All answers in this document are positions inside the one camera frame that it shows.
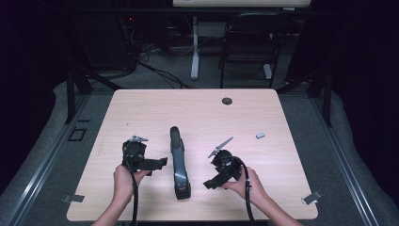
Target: light wood tabletop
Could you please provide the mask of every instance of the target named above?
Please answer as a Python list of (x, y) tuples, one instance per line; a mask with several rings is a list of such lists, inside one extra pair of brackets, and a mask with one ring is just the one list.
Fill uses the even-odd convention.
[(311, 0), (173, 0), (174, 7), (306, 8)]
[[(222, 103), (231, 98), (230, 105)], [(191, 198), (177, 200), (169, 130), (177, 126), (185, 147)], [(256, 138), (259, 133), (265, 137)], [(147, 138), (145, 157), (167, 157), (168, 164), (143, 179), (138, 190), (140, 221), (248, 220), (245, 201), (233, 191), (207, 189), (217, 175), (214, 148), (233, 137), (224, 149), (254, 168), (269, 195), (294, 218), (317, 217), (314, 203), (279, 97), (272, 89), (121, 89), (104, 117), (67, 217), (95, 220), (110, 203), (113, 172), (122, 161), (122, 143), (131, 136)], [(255, 219), (266, 219), (252, 206)], [(131, 220), (133, 202), (120, 220)]]

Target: black chair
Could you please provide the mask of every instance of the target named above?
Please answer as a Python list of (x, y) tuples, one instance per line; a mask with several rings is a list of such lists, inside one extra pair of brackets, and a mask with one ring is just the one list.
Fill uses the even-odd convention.
[(264, 64), (273, 65), (268, 86), (271, 88), (279, 61), (279, 51), (290, 27), (290, 18), (280, 14), (241, 13), (232, 16), (226, 23), (219, 61), (220, 87), (223, 88), (223, 81), (227, 79), (248, 80), (225, 77), (225, 63), (229, 62), (260, 64), (259, 70)]

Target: person's arm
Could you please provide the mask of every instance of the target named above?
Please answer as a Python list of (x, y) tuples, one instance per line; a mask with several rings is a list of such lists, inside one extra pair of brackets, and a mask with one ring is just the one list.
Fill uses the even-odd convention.
[[(270, 218), (276, 225), (301, 225), (296, 219), (292, 218), (287, 214), (279, 205), (270, 198), (263, 188), (261, 181), (254, 169), (247, 168), (250, 185), (249, 199), (259, 210), (261, 210), (266, 216)], [(244, 168), (241, 169), (241, 177), (237, 182), (227, 182), (222, 187), (235, 191), (241, 198), (246, 196), (246, 177)]]
[[(149, 173), (148, 170), (135, 172), (137, 185)], [(111, 203), (100, 215), (100, 217), (92, 224), (94, 226), (115, 225), (120, 218), (127, 204), (132, 200), (133, 196), (133, 179), (129, 170), (119, 165), (114, 172), (114, 196)]]

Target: person's forearm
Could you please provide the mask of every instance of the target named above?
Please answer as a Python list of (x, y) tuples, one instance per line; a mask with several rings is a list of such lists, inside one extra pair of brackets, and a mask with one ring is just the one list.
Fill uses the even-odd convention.
[(123, 210), (126, 208), (128, 202), (118, 202), (113, 200), (100, 217), (92, 224), (94, 226), (109, 226), (115, 225), (120, 218)]
[(264, 195), (261, 199), (252, 202), (259, 210), (267, 215), (276, 225), (301, 225), (296, 219), (287, 214), (279, 205), (270, 197)]

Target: person's hand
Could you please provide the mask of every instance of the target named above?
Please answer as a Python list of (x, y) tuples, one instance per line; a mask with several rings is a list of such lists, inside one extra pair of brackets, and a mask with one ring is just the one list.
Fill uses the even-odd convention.
[[(261, 180), (259, 180), (258, 174), (256, 171), (250, 167), (247, 167), (248, 176), (249, 176), (249, 198), (253, 204), (257, 204), (257, 201), (261, 201), (264, 199), (269, 199), (266, 191), (263, 188)], [(235, 191), (241, 198), (246, 198), (246, 175), (244, 167), (241, 167), (241, 177), (236, 182), (227, 182), (223, 186), (225, 189), (230, 189)]]
[[(134, 176), (137, 182), (137, 186), (141, 180), (150, 173), (149, 170), (142, 170), (135, 172)], [(119, 165), (114, 172), (114, 197), (113, 200), (119, 202), (129, 203), (133, 196), (133, 179), (130, 171), (124, 166)]]

